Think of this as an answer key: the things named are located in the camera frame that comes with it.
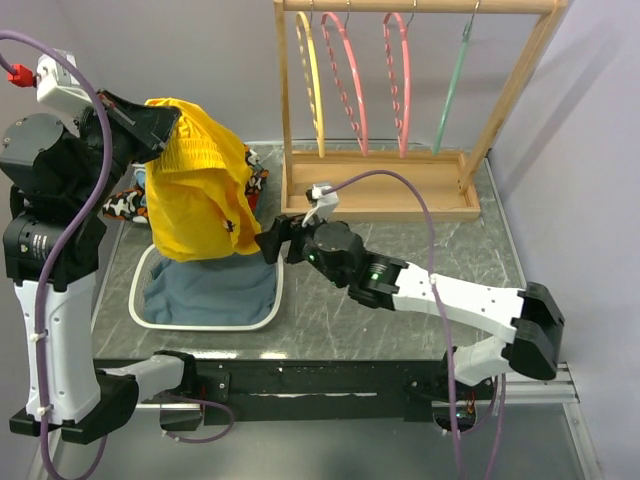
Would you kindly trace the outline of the yellow shorts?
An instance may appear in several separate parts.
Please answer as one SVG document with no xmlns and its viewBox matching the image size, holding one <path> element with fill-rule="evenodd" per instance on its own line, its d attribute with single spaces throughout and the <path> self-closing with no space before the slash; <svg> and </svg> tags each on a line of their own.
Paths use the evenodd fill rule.
<svg viewBox="0 0 640 480">
<path fill-rule="evenodd" d="M 245 194 L 252 168 L 240 138 L 197 104 L 169 97 L 145 104 L 181 112 L 166 150 L 145 164 L 156 248 L 177 262 L 258 252 L 261 226 Z"/>
</svg>

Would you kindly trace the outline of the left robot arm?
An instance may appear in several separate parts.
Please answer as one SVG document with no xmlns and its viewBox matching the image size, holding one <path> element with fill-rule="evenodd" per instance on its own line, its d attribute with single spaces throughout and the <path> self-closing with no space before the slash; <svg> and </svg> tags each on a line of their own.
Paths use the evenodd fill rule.
<svg viewBox="0 0 640 480">
<path fill-rule="evenodd" d="M 68 128 L 32 114 L 5 132 L 1 169 L 11 180 L 11 221 L 3 234 L 28 342 L 29 393 L 10 419 L 16 434 L 88 445 L 123 427 L 138 403 L 198 392 L 195 358 L 161 350 L 121 368 L 99 369 L 91 347 L 92 297 L 106 227 L 99 211 L 134 163 L 168 147 L 180 112 L 96 94 Z"/>
</svg>

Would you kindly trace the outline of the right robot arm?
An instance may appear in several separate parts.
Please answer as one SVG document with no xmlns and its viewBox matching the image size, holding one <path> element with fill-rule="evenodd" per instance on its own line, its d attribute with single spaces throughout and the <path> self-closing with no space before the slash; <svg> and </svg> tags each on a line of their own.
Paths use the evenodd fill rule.
<svg viewBox="0 0 640 480">
<path fill-rule="evenodd" d="M 302 216 L 281 215 L 255 240 L 269 264 L 287 244 L 287 263 L 308 262 L 364 307 L 438 314 L 488 333 L 473 345 L 453 348 L 429 379 L 414 386 L 417 394 L 463 400 L 502 374 L 537 381 L 557 376 L 565 319 L 542 284 L 502 288 L 430 275 L 414 263 L 367 250 L 341 221 L 305 223 Z"/>
</svg>

